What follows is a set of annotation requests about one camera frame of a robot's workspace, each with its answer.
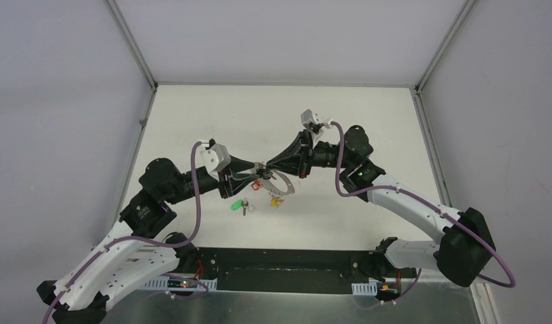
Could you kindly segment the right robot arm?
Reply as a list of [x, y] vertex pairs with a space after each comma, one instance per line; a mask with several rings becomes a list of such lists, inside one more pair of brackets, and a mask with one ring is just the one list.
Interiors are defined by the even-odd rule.
[[460, 211], [421, 197], [370, 160], [373, 147], [355, 125], [337, 144], [319, 142], [311, 129], [267, 162], [267, 169], [305, 178], [313, 167], [335, 168], [336, 188], [345, 196], [383, 207], [424, 232], [427, 241], [381, 240], [370, 252], [369, 277], [379, 281], [405, 268], [438, 270], [450, 282], [468, 287], [482, 278], [495, 256], [495, 244], [481, 212]]

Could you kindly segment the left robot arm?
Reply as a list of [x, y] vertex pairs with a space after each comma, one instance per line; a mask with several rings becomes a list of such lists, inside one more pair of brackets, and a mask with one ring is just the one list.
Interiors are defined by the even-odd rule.
[[119, 214], [109, 233], [69, 274], [37, 287], [48, 306], [43, 323], [100, 323], [126, 296], [147, 281], [191, 271], [196, 263], [195, 233], [159, 234], [177, 217], [174, 204], [217, 190], [222, 198], [258, 179], [258, 164], [214, 149], [204, 166], [181, 172], [167, 158], [151, 161], [139, 179], [141, 189]]

